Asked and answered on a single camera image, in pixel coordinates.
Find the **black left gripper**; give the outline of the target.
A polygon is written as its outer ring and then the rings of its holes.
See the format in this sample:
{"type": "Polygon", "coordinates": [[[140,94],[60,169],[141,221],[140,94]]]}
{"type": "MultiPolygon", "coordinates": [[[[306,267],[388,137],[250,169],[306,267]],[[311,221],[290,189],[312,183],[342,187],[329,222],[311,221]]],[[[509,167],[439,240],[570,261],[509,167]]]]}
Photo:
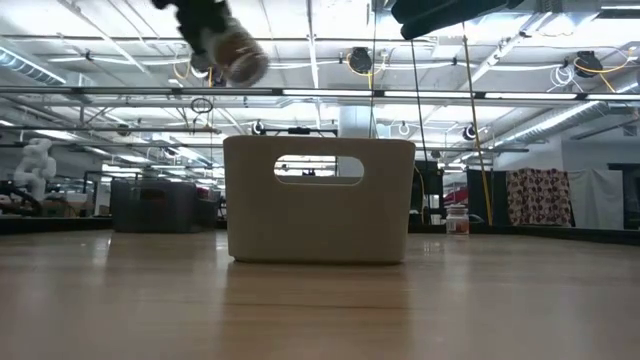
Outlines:
{"type": "Polygon", "coordinates": [[[164,10],[169,5],[177,8],[175,17],[179,23],[178,30],[197,55],[206,52],[203,48],[203,31],[224,33],[227,29],[227,18],[231,16],[226,1],[152,0],[152,4],[159,10],[164,10]]]}

